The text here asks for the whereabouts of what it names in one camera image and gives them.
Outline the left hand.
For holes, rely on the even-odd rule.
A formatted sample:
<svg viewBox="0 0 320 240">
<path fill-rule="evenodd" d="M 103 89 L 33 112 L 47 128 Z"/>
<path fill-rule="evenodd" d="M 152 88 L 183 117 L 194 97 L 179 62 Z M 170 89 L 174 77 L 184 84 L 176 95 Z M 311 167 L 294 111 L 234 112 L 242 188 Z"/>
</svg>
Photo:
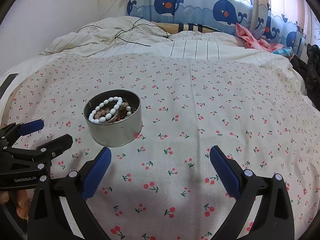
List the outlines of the left hand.
<svg viewBox="0 0 320 240">
<path fill-rule="evenodd" d="M 26 190 L 19 190 L 11 193 L 8 191 L 1 191 L 0 195 L 1 205 L 7 203 L 9 200 L 12 200 L 15 203 L 17 215 L 21 219 L 28 220 L 30 202 Z"/>
</svg>

